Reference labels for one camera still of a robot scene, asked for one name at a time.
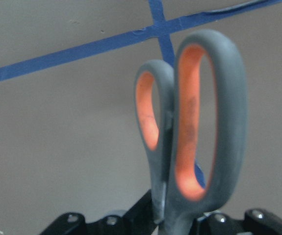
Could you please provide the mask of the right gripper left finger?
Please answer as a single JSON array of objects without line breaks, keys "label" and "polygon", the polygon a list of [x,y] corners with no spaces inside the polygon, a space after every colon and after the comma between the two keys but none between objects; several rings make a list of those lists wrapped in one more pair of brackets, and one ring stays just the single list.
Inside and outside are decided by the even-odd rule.
[{"label": "right gripper left finger", "polygon": [[156,227],[149,190],[123,215],[110,214],[95,222],[87,223],[81,213],[67,212],[56,218],[41,234],[151,235]]}]

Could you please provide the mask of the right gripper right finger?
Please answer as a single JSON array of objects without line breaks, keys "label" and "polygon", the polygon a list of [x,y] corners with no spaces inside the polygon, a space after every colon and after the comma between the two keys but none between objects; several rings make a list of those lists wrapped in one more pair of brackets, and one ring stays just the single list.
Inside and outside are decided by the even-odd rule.
[{"label": "right gripper right finger", "polygon": [[282,235],[282,219],[261,208],[246,210],[243,219],[233,219],[216,211],[197,219],[197,234]]}]

